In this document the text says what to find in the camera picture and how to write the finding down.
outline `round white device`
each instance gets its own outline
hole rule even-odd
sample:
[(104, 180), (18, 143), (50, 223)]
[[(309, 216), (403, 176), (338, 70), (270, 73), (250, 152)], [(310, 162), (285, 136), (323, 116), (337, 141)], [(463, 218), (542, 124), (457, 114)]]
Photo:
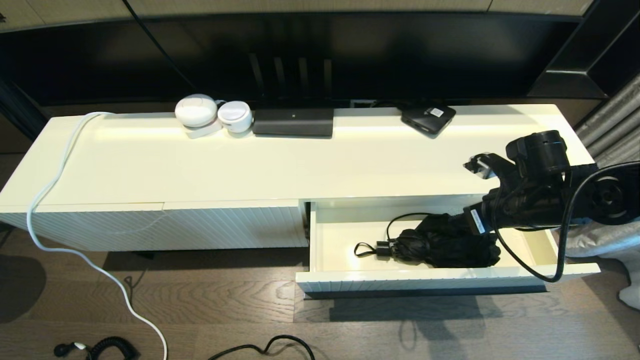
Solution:
[(222, 129), (216, 120), (218, 105), (211, 97), (193, 94), (180, 100), (175, 106), (175, 117), (182, 123), (186, 134), (199, 138)]
[(218, 120), (230, 132), (243, 133), (251, 127), (253, 115), (246, 102), (230, 101), (220, 106)]

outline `white power cord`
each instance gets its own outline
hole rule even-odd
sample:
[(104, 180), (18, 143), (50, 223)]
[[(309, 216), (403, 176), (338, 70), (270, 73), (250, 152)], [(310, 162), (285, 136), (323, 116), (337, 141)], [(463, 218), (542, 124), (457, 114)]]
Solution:
[(137, 319), (139, 319), (143, 323), (151, 326), (151, 329), (155, 330), (157, 332), (158, 336), (160, 336), (160, 340), (162, 340), (162, 346), (163, 346), (163, 349), (164, 349), (164, 357), (163, 357), (163, 359), (166, 360), (168, 351), (167, 351), (166, 340), (164, 338), (164, 335), (162, 334), (160, 329), (158, 329), (158, 327), (154, 323), (152, 323), (151, 321), (149, 321), (146, 318), (142, 317), (141, 315), (139, 315), (133, 309), (133, 307), (131, 306), (131, 302), (129, 301), (129, 297), (127, 296), (127, 289), (125, 289), (124, 285), (122, 285), (122, 283), (115, 276), (109, 274), (109, 272), (107, 272), (105, 269), (102, 269), (101, 267), (99, 267), (96, 264), (94, 264), (93, 261), (89, 260), (89, 258), (86, 257), (86, 255), (84, 255), (82, 252), (79, 252), (79, 251), (76, 251), (76, 250), (72, 250), (72, 249), (50, 248), (50, 247), (46, 247), (46, 246), (42, 245), (42, 243), (40, 243), (40, 240), (38, 239), (38, 236), (36, 235), (35, 231), (33, 230), (33, 219), (32, 219), (33, 218), (33, 212), (35, 211), (35, 208), (40, 204), (42, 199), (45, 197), (45, 195), (49, 192), (49, 190), (51, 190), (51, 188), (60, 179), (60, 176), (62, 175), (62, 171), (65, 169), (65, 165), (67, 164), (67, 160), (69, 158), (69, 154), (71, 153), (71, 150), (73, 149), (73, 146), (76, 143), (77, 137), (80, 134), (80, 131), (82, 130), (84, 125), (86, 125), (86, 123), (89, 122), (89, 120), (93, 119), (97, 115), (112, 115), (112, 114), (113, 113), (108, 113), (108, 112), (104, 112), (104, 111), (96, 111), (96, 112), (93, 112), (93, 113), (88, 113), (88, 114), (86, 114), (85, 116), (82, 117), (82, 119), (80, 120), (80, 122), (78, 123), (76, 128), (74, 129), (74, 132), (71, 134), (71, 138), (69, 138), (69, 141), (67, 142), (67, 146), (65, 147), (65, 152), (62, 155), (62, 161), (60, 162), (60, 168), (58, 169), (58, 173), (53, 177), (53, 179), (51, 179), (51, 182), (49, 182), (49, 184), (46, 184), (42, 188), (42, 190), (40, 190), (38, 195), (36, 195), (33, 198), (33, 201), (31, 201), (31, 204), (29, 205), (29, 208), (27, 209), (27, 230), (29, 231), (29, 234), (31, 235), (31, 239), (33, 239), (33, 242), (36, 244), (36, 246), (38, 248), (40, 248), (40, 250), (48, 251), (48, 252), (67, 252), (69, 254), (78, 255), (80, 258), (85, 260), (86, 263), (89, 264), (89, 266), (91, 266), (92, 268), (96, 269), (97, 271), (103, 273), (109, 279), (113, 280), (113, 282), (115, 282), (120, 287), (120, 289), (122, 290), (122, 295), (124, 296), (124, 301), (127, 304), (127, 307), (129, 308), (129, 312), (131, 312), (131, 314), (133, 316), (135, 316)]

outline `cabinet drawer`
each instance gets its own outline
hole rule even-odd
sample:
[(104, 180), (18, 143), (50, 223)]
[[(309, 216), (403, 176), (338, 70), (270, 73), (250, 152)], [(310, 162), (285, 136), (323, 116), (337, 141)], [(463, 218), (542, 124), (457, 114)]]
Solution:
[[(421, 211), (436, 212), (435, 209), (443, 212), (441, 206), (423, 206)], [(376, 256), (358, 258), (353, 255), (357, 243), (363, 241), (374, 245), (376, 241), (385, 239), (388, 220), (383, 218), (391, 219), (416, 211), (420, 210), (415, 206), (381, 210), (372, 206), (323, 208), (313, 203), (309, 219), (309, 271), (297, 273), (296, 282), (305, 293), (495, 289), (544, 285), (542, 280), (519, 266), (504, 249), (500, 261), (489, 268), (433, 268), (425, 263), (415, 265), (394, 259), (383, 261), (376, 259)], [(407, 219), (392, 224), (392, 238), (403, 229), (415, 228), (421, 220), (420, 217)], [(504, 229), (500, 233), (516, 254), (536, 271), (545, 275), (555, 273), (557, 246), (549, 231), (523, 233)], [(598, 272), (600, 269), (595, 263), (566, 265), (562, 281)]]

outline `sticker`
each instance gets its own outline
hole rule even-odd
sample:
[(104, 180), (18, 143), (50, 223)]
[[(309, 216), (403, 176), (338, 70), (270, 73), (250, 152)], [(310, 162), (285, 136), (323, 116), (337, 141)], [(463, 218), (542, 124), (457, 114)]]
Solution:
[(442, 116), (442, 114), (444, 114), (444, 111), (442, 111), (442, 110), (440, 110), (440, 109), (436, 109), (436, 108), (431, 109), (431, 111), (430, 111), (430, 112), (431, 112), (432, 114), (436, 115), (437, 117), (441, 117), (441, 116)]
[(484, 234), (484, 225), (482, 224), (482, 220), (480, 220), (480, 215), (478, 215), (476, 209), (471, 210), (471, 217), (474, 218), (478, 232)]

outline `wooden floor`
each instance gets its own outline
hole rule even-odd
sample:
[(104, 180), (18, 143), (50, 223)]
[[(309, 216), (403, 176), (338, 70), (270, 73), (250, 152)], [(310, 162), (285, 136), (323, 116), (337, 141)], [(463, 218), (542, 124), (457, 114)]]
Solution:
[[(5, 161), (0, 170), (10, 167)], [(600, 261), (601, 274), (547, 293), (303, 300), (294, 277), (307, 249), (90, 257), (138, 283), (133, 306), (164, 332), (170, 359), (263, 347), (277, 334), (303, 338), (324, 360), (640, 359), (640, 312), (616, 299), (627, 275), (611, 260)], [(107, 336), (127, 338), (142, 359), (162, 356), (155, 332), (129, 314), (111, 281), (73, 255), (39, 251), (24, 231), (0, 233), (0, 359), (53, 359), (58, 343), (93, 345)], [(270, 359), (306, 359), (286, 341), (274, 351)], [(112, 349), (101, 359), (117, 355)], [(251, 350), (224, 357), (258, 358)]]

